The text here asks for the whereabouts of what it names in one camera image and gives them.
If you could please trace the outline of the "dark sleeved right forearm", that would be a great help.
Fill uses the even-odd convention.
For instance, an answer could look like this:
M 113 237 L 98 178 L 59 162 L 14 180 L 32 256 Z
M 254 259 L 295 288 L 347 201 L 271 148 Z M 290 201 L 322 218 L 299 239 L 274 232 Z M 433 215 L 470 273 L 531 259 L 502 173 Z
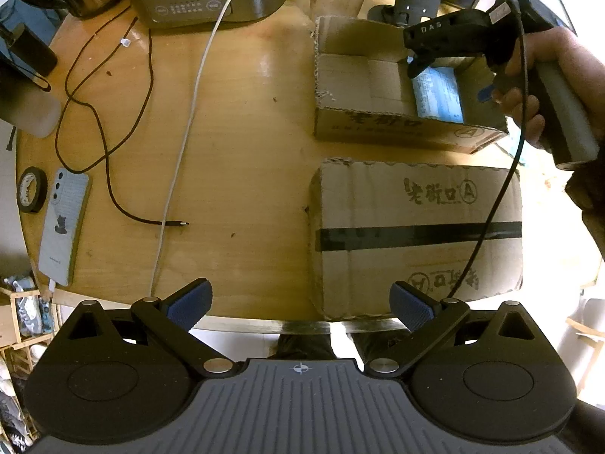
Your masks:
M 598 157 L 577 168 L 565 187 L 572 202 L 582 210 L 582 221 L 605 257 L 605 164 L 604 143 Z

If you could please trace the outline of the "person's right hand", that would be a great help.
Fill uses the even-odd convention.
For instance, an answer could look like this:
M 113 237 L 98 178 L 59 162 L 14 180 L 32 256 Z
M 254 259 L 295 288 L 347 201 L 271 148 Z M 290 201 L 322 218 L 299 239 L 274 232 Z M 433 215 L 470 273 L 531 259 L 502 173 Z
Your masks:
M 553 28 L 525 35 L 526 64 L 532 68 L 534 62 L 557 62 L 569 85 L 573 88 L 589 116 L 593 133 L 599 143 L 604 140 L 604 64 L 586 49 L 571 31 Z M 522 73 L 520 41 L 506 66 L 507 76 Z M 492 98 L 504 115 L 513 118 L 518 126 L 523 119 L 523 94 L 519 88 L 502 93 L 496 90 Z M 539 99 L 528 95 L 526 106 L 525 140 L 536 149 L 542 149 L 540 136 L 546 127 L 546 119 L 539 111 Z

